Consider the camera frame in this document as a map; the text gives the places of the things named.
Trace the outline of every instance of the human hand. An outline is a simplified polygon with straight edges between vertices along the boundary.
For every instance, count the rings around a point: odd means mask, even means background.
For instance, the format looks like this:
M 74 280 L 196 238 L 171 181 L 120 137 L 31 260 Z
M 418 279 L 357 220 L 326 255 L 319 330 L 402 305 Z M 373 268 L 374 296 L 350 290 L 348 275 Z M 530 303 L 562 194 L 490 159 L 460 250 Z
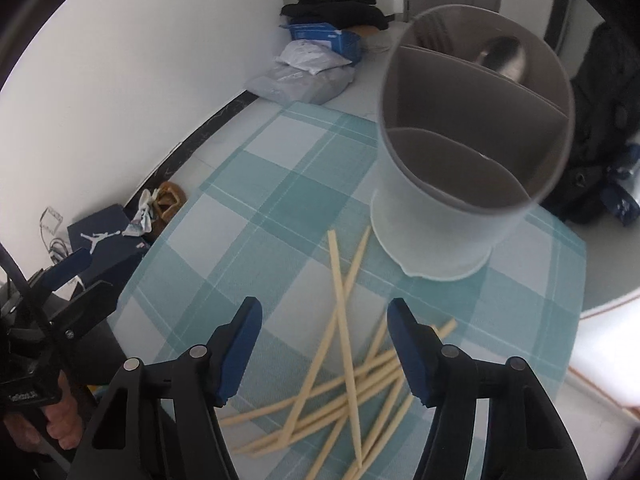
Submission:
M 58 386 L 62 389 L 60 402 L 42 408 L 48 421 L 47 433 L 58 441 L 62 449 L 73 449 L 82 438 L 78 402 L 71 394 L 66 375 L 62 371 L 58 377 Z M 42 436 L 20 413 L 7 413 L 4 425 L 18 448 L 27 452 L 39 450 Z

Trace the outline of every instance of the plastic bag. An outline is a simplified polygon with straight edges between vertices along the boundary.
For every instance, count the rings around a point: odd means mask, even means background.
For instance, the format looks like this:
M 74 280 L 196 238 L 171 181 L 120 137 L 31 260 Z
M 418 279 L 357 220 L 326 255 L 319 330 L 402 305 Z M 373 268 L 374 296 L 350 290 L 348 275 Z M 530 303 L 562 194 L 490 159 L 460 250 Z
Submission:
M 316 75 L 322 70 L 348 65 L 351 61 L 330 48 L 309 40 L 291 41 L 276 61 Z
M 347 88 L 354 74 L 351 66 L 338 66 L 311 75 L 306 70 L 276 62 L 267 73 L 251 79 L 246 89 L 283 106 L 293 101 L 321 105 Z

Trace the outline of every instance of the plaid tablecloth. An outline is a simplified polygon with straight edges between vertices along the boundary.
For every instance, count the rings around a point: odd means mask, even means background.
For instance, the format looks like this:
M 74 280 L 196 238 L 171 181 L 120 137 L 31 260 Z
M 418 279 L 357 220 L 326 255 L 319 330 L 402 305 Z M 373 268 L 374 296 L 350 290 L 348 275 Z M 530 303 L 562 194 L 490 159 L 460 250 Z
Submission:
M 334 305 L 326 231 L 337 231 L 346 273 L 369 223 L 375 158 L 375 123 L 304 104 L 279 112 L 200 186 L 138 267 L 110 317 L 124 351 L 146 363 L 173 358 L 207 341 L 245 296 L 256 296 L 264 326 L 223 412 L 297 393 Z M 401 296 L 421 322 L 455 317 L 459 327 L 447 341 L 473 357 L 524 357 L 553 397 L 574 343 L 584 277 L 584 243 L 541 208 L 484 268 L 458 282 L 408 278 L 372 235 L 348 305 L 354 358 L 364 357 L 388 300 Z M 318 380 L 341 372 L 334 341 Z M 363 432 L 383 398 L 361 406 Z M 479 477 L 486 412 L 479 401 L 468 478 Z M 228 446 L 276 430 L 286 415 L 225 428 Z M 365 478 L 412 478 L 432 417 L 415 400 Z M 257 460 L 233 456 L 240 478 L 303 479 L 329 430 Z M 318 478 L 341 478 L 352 460 L 347 425 Z

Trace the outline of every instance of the blue cloth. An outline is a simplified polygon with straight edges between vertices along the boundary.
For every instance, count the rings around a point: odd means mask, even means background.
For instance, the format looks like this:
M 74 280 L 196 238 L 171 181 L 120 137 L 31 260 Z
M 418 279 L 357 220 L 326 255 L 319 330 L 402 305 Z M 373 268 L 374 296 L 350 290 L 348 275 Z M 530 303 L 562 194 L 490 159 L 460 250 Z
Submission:
M 299 103 L 279 112 L 204 181 L 143 259 L 110 317 L 123 350 L 144 362 L 173 358 L 229 322 L 245 296 L 256 296 L 264 326 L 224 411 L 296 394 L 335 303 L 326 231 L 337 231 L 346 273 L 369 224 L 375 158 L 375 123 Z M 447 342 L 472 357 L 524 357 L 553 397 L 574 343 L 584 279 L 584 243 L 542 208 L 479 272 L 457 282 L 405 276 L 372 235 L 348 304 L 354 359 L 364 358 L 388 300 L 400 296 L 420 322 L 440 326 L 455 317 Z M 334 341 L 318 381 L 341 373 Z M 364 434 L 384 394 L 360 407 Z M 479 477 L 486 411 L 479 401 L 469 478 Z M 287 413 L 224 428 L 225 439 L 229 447 L 244 444 L 280 428 Z M 364 478 L 412 478 L 432 418 L 415 400 Z M 329 431 L 257 460 L 233 455 L 240 478 L 303 479 Z M 347 424 L 318 478 L 341 478 L 352 461 Z

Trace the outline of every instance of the chopstick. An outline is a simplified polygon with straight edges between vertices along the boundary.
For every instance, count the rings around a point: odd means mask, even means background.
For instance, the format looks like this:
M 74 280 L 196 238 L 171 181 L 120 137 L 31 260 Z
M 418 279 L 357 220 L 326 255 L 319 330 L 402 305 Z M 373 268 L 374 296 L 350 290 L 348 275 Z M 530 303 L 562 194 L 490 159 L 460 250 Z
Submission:
M 367 351 L 367 356 L 364 359 L 364 365 L 372 362 L 373 359 L 375 359 L 376 354 L 378 353 L 378 350 L 380 350 L 380 345 L 382 345 L 382 342 L 384 341 L 385 335 L 386 335 L 386 313 L 383 312 L 382 320 L 380 321 L 380 325 L 378 326 L 376 335 L 373 336 L 371 345 L 369 346 L 369 350 Z M 362 379 L 357 379 L 358 384 L 362 382 Z M 349 418 L 348 415 L 343 415 L 341 416 L 340 419 L 336 421 L 334 428 L 331 430 L 331 433 L 329 434 L 326 441 L 324 442 L 324 445 L 322 446 L 320 453 L 316 457 L 315 462 L 311 466 L 309 473 L 306 474 L 305 480 L 315 480 L 316 476 L 322 469 L 322 464 L 324 464 L 324 461 L 329 456 L 329 453 L 331 453 L 331 450 L 334 448 L 334 445 L 338 440 L 338 437 L 340 436 L 340 432 L 342 431 L 342 428 L 344 428 L 344 425 L 347 423 L 348 418 Z
M 389 440 L 398 429 L 398 426 L 400 426 L 400 423 L 402 422 L 402 420 L 404 419 L 404 416 L 409 411 L 409 408 L 411 407 L 412 402 L 414 402 L 414 396 L 411 392 L 409 392 L 407 396 L 404 398 L 404 401 L 400 405 L 400 408 L 398 408 L 396 415 L 389 423 L 385 432 L 382 435 L 380 435 L 380 438 L 376 441 L 373 448 L 371 448 L 371 451 L 367 455 L 367 458 L 362 464 L 362 467 L 357 469 L 355 475 L 348 480 L 360 480 L 361 476 L 364 475 L 364 473 L 366 473 L 369 467 L 371 467 L 371 464 L 375 462 L 380 452 L 385 448 L 386 444 L 388 444 Z
M 382 368 L 380 368 L 380 370 L 378 370 L 371 377 L 368 377 L 366 380 L 363 380 L 362 383 L 359 384 L 356 389 L 356 392 L 358 394 L 358 403 L 362 404 L 363 402 L 365 402 L 364 400 L 362 400 L 362 396 L 367 395 L 370 389 L 372 388 L 375 389 L 380 383 L 383 383 L 384 381 L 386 381 L 389 375 L 394 374 L 399 369 L 400 369 L 400 363 L 396 359 L 394 361 L 387 363 Z M 297 421 L 295 430 L 297 431 L 303 430 L 304 428 L 308 427 L 310 424 L 312 424 L 316 420 L 326 417 L 334 410 L 342 409 L 345 405 L 347 405 L 347 395 L 341 394 L 331 402 L 324 405 L 322 408 L 319 408 L 314 412 L 309 413 L 307 416 Z M 262 446 L 265 446 L 277 440 L 281 434 L 282 434 L 282 430 L 275 431 L 257 440 L 254 440 L 253 442 L 250 442 L 239 449 L 234 450 L 234 452 L 243 453 L 247 451 L 260 449 Z M 276 445 L 274 445 L 273 449 L 270 449 L 270 450 L 283 449 L 285 447 L 287 447 L 287 445 L 284 445 L 281 447 L 276 447 Z
M 351 423 L 351 438 L 356 453 L 358 467 L 362 467 L 362 440 L 360 436 L 360 414 L 358 413 L 358 399 L 356 397 L 356 381 L 353 375 L 353 357 L 351 355 L 351 341 L 347 325 L 347 311 L 345 307 L 344 290 L 342 288 L 342 273 L 340 272 L 340 254 L 335 230 L 327 233 L 329 242 L 329 256 L 331 257 L 331 272 L 334 277 L 335 311 L 338 318 L 338 332 L 340 348 L 342 350 L 342 365 L 344 367 L 344 383 L 347 387 L 349 403 L 349 418 Z
M 360 376 L 364 376 L 373 368 L 377 368 L 378 366 L 383 365 L 384 363 L 393 359 L 394 357 L 396 357 L 395 349 L 391 348 L 389 350 L 386 350 L 382 352 L 382 354 L 375 356 L 371 361 L 369 362 L 365 361 L 359 367 L 354 368 L 353 374 L 356 376 L 356 378 L 359 378 Z M 339 377 L 336 377 L 335 379 L 331 379 L 330 381 L 319 384 L 309 392 L 309 398 L 315 397 L 321 394 L 325 394 L 328 391 L 333 390 L 334 388 L 337 388 L 343 382 L 344 382 L 344 375 L 341 375 Z M 289 397 L 289 399 L 284 399 L 274 404 L 270 404 L 269 406 L 263 406 L 262 408 L 251 410 L 250 412 L 238 413 L 237 415 L 231 415 L 231 416 L 226 416 L 224 418 L 219 418 L 218 423 L 220 425 L 220 428 L 224 428 L 226 426 L 240 424 L 241 422 L 247 422 L 248 420 L 252 420 L 259 416 L 270 415 L 271 413 L 279 412 L 280 410 L 283 410 L 287 406 L 292 405 L 294 402 L 296 402 L 297 398 L 298 398 L 297 395 L 292 396 L 292 397 Z
M 367 226 L 362 235 L 362 239 L 358 245 L 358 249 L 356 251 L 353 260 L 351 261 L 351 267 L 349 272 L 347 273 L 347 279 L 344 283 L 344 291 L 343 295 L 346 300 L 351 295 L 351 291 L 353 290 L 353 285 L 355 284 L 356 275 L 358 270 L 360 269 L 360 264 L 362 263 L 362 257 L 364 256 L 364 251 L 367 248 L 367 241 L 369 240 L 369 235 L 371 234 L 371 227 Z M 298 421 L 298 417 L 302 412 L 302 408 L 304 407 L 306 400 L 313 388 L 314 381 L 316 380 L 316 376 L 320 371 L 320 367 L 322 366 L 322 362 L 324 362 L 324 358 L 331 344 L 331 339 L 334 337 L 335 326 L 337 324 L 337 305 L 334 308 L 334 311 L 331 315 L 331 319 L 324 330 L 324 335 L 322 336 L 322 340 L 320 341 L 320 345 L 318 346 L 318 351 L 316 352 L 315 357 L 311 361 L 311 366 L 309 367 L 308 372 L 306 373 L 305 380 L 302 383 L 302 387 L 300 388 L 300 393 L 296 398 L 291 411 L 289 412 L 289 416 L 284 423 L 282 428 L 282 432 L 278 438 L 278 444 L 282 447 L 286 447 L 289 445 L 288 441 L 291 437 L 294 428 L 296 427 L 296 422 Z
M 453 332 L 456 327 L 458 326 L 458 323 L 456 322 L 456 320 L 454 318 L 449 319 L 440 329 L 430 325 L 433 330 L 435 331 L 436 335 L 443 340 L 444 338 L 446 338 L 447 336 L 449 336 L 449 334 L 451 334 L 451 332 Z M 378 418 L 376 419 L 376 421 L 373 423 L 373 426 L 371 427 L 371 430 L 369 431 L 369 434 L 367 435 L 365 441 L 364 441 L 364 445 L 362 447 L 362 453 L 363 455 L 368 459 L 369 457 L 369 453 L 372 449 L 372 446 L 376 443 L 378 436 L 380 435 L 380 431 L 382 430 L 383 426 L 386 423 L 386 420 L 388 419 L 389 415 L 391 414 L 391 410 L 394 406 L 394 404 L 396 403 L 396 399 L 398 398 L 398 395 L 400 394 L 400 390 L 402 389 L 402 385 L 404 384 L 404 377 L 399 378 L 396 381 L 396 384 L 394 385 L 393 389 L 391 390 L 391 392 L 388 394 L 384 405 L 382 406 L 382 409 L 380 410 L 380 413 L 378 414 Z M 357 462 L 353 462 L 350 466 L 350 468 L 347 470 L 347 472 L 344 474 L 344 476 L 342 477 L 342 480 L 355 480 L 354 479 L 354 475 L 356 475 L 356 472 L 359 470 L 360 468 L 358 468 L 358 464 Z
M 361 397 L 358 397 L 358 404 L 363 404 L 364 402 L 367 402 L 369 399 L 372 399 L 373 397 L 375 397 L 382 390 L 384 390 L 391 383 L 393 383 L 398 377 L 402 377 L 401 368 L 396 369 L 395 372 L 389 374 L 383 381 L 380 381 L 378 384 L 376 384 L 375 386 L 373 386 L 372 388 L 364 392 Z M 291 438 L 289 439 L 289 445 L 295 444 L 296 442 L 302 440 L 303 438 L 306 438 L 309 435 L 314 434 L 316 431 L 322 430 L 322 428 L 325 428 L 326 426 L 338 420 L 339 418 L 341 418 L 341 416 L 345 414 L 347 415 L 349 414 L 349 407 L 347 406 L 347 404 L 344 404 L 340 409 L 335 410 L 334 412 L 321 418 L 317 422 L 311 424 L 310 426 L 307 426 L 303 430 L 300 430 L 294 433 L 293 435 L 291 435 Z M 267 446 L 262 449 L 259 449 L 258 451 L 251 453 L 251 457 L 257 458 L 259 456 L 263 456 L 267 453 L 270 453 L 272 451 L 277 451 L 279 449 L 283 449 L 283 448 L 277 445 Z

